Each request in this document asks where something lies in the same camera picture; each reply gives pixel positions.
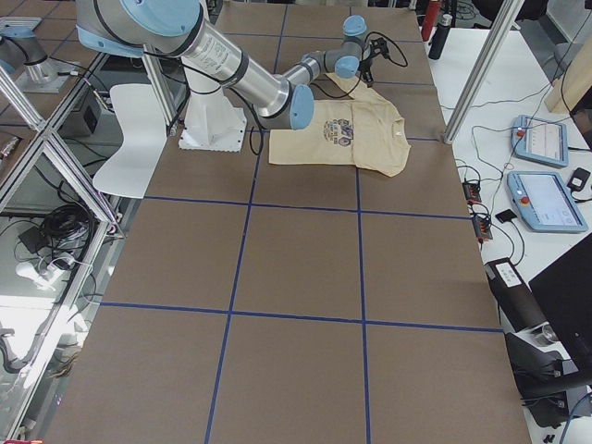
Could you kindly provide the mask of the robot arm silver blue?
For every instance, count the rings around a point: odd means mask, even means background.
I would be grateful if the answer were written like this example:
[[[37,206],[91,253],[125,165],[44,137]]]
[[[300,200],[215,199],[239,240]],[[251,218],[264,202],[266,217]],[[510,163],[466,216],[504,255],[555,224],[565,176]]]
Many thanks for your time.
[[[164,57],[182,57],[185,68],[235,88],[268,129],[305,129],[315,109],[310,83],[329,72],[354,77],[368,53],[366,23],[359,15],[345,19],[339,48],[304,55],[285,74],[274,75],[219,32],[198,1],[79,1],[76,12],[84,46],[140,58],[151,45]]]

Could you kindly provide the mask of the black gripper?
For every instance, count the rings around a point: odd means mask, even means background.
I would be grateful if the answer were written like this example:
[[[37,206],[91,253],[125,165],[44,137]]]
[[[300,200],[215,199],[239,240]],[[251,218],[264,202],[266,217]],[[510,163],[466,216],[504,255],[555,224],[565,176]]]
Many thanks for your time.
[[[359,64],[359,73],[360,79],[366,80],[365,84],[367,88],[372,88],[374,86],[373,75],[371,72],[371,67],[373,64],[374,58],[374,50],[371,48],[366,48],[364,50],[363,58]]]

